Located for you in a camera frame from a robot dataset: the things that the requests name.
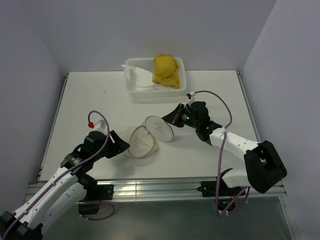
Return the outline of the yellow bra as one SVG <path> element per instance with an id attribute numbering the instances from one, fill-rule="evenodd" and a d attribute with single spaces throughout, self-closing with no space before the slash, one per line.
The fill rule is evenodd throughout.
<path id="1" fill-rule="evenodd" d="M 180 78 L 178 75 L 180 64 L 177 60 L 166 54 L 157 55 L 153 59 L 152 81 L 163 87 L 180 89 Z"/>

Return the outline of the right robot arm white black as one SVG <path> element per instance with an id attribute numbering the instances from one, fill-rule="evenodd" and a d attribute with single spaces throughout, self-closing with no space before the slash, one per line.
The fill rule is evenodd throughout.
<path id="1" fill-rule="evenodd" d="M 264 194 L 288 175 L 271 142 L 252 141 L 227 131 L 211 120 L 204 101 L 180 103 L 171 113 L 163 116 L 163 120 L 178 128 L 193 128 L 201 141 L 226 150 L 244 162 L 244 168 L 232 167 L 222 174 L 216 183 L 216 189 L 222 195 L 237 187 L 252 187 Z"/>

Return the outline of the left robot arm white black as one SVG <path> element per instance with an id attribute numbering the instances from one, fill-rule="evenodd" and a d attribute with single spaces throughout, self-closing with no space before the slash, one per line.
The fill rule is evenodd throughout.
<path id="1" fill-rule="evenodd" d="M 97 180 L 88 175 L 94 163 L 125 152 L 130 145 L 115 131 L 91 131 L 61 162 L 50 180 L 24 205 L 0 216 L 3 240 L 41 240 L 45 227 L 79 201 L 98 197 Z"/>

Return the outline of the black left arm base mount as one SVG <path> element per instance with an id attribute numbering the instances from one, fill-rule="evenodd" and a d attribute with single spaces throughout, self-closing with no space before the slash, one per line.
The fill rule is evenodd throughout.
<path id="1" fill-rule="evenodd" d="M 113 199 L 113 194 L 113 184 L 98 184 L 90 188 L 84 199 L 78 203 L 78 213 L 83 218 L 88 218 L 93 221 L 110 218 L 116 212 L 115 205 L 110 202 Z M 89 215 L 98 214 L 100 210 L 109 210 L 109 214 L 100 218 L 89 217 Z"/>

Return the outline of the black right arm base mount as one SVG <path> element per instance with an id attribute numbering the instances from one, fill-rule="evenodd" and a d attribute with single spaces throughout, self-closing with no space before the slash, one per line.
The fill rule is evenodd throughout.
<path id="1" fill-rule="evenodd" d="M 202 197 L 209 198 L 216 196 L 217 181 L 202 181 L 197 188 L 201 192 Z M 241 192 L 243 187 L 229 188 L 223 180 L 220 181 L 219 194 L 218 194 L 218 210 L 224 210 L 228 204 Z"/>

